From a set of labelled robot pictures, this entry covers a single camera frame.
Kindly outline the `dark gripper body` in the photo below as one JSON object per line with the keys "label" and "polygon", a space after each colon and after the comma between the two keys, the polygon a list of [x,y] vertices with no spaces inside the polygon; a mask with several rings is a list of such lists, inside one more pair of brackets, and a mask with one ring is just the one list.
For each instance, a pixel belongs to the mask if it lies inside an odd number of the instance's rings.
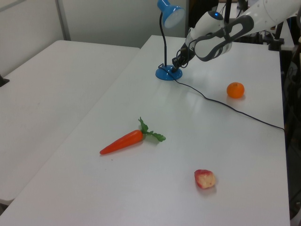
{"label": "dark gripper body", "polygon": [[182,47],[176,53],[176,57],[178,58],[178,64],[181,62],[187,62],[188,65],[189,61],[194,56],[194,52],[191,49],[189,49],[186,45],[182,45]]}

